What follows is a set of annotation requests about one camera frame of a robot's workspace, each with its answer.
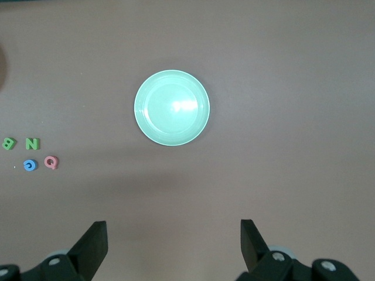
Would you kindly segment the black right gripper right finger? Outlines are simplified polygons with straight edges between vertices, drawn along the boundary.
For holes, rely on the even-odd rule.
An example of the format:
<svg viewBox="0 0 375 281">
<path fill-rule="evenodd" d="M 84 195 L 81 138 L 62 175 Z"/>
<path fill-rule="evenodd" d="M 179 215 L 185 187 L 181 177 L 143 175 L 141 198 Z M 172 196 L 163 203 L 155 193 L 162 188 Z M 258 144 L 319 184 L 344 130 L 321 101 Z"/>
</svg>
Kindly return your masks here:
<svg viewBox="0 0 375 281">
<path fill-rule="evenodd" d="M 280 250 L 270 250 L 253 220 L 241 220 L 241 253 L 247 271 L 237 281 L 360 281 L 342 262 L 316 259 L 306 266 Z"/>
</svg>

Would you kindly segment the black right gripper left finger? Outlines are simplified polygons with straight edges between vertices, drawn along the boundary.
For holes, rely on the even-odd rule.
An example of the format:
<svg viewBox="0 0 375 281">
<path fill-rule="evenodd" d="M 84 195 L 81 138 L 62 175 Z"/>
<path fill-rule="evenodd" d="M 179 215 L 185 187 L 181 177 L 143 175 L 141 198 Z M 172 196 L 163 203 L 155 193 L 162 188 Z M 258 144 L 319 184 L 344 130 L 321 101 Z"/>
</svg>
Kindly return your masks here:
<svg viewBox="0 0 375 281">
<path fill-rule="evenodd" d="M 0 281 L 92 281 L 108 253 L 107 223 L 96 221 L 67 251 L 21 272 L 15 264 L 0 265 Z"/>
</svg>

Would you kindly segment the green round plate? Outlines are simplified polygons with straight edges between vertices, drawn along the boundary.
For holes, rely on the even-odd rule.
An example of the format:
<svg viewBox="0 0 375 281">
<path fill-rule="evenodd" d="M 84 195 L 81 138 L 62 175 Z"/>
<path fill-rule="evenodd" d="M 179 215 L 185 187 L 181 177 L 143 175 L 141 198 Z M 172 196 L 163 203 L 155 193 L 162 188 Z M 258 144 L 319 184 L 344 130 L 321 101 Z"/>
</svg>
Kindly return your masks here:
<svg viewBox="0 0 375 281">
<path fill-rule="evenodd" d="M 164 146 L 195 140 L 210 116 L 210 100 L 203 84 L 182 70 L 163 70 L 148 77 L 134 99 L 134 115 L 141 132 Z"/>
</svg>

